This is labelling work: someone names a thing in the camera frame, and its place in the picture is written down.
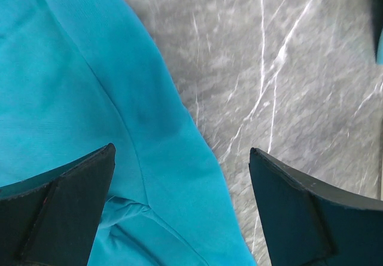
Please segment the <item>teal t-shirt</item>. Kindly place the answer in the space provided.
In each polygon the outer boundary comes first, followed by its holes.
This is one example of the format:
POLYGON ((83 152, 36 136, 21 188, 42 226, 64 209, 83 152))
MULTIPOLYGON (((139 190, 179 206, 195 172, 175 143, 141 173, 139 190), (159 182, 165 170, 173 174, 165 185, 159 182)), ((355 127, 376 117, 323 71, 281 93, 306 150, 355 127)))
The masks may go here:
POLYGON ((1 184, 107 144, 89 265, 254 265, 223 173, 124 0, 1 0, 1 184))

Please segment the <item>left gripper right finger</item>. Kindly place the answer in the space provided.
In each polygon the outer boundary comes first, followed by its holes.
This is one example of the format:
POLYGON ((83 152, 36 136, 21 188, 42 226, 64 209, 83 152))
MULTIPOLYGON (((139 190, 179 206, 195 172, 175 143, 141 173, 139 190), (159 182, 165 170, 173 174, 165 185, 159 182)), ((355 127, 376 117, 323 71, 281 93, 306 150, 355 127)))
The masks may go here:
POLYGON ((258 148, 250 151, 249 170, 272 265, 382 265, 382 201, 258 148))

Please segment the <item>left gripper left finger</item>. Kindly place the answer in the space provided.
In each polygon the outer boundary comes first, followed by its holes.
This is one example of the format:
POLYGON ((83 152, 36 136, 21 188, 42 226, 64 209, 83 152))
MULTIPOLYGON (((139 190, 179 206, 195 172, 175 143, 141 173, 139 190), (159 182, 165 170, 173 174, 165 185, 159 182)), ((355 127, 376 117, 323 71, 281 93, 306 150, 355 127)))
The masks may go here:
POLYGON ((110 143, 1 187, 1 265, 87 265, 114 168, 110 143))

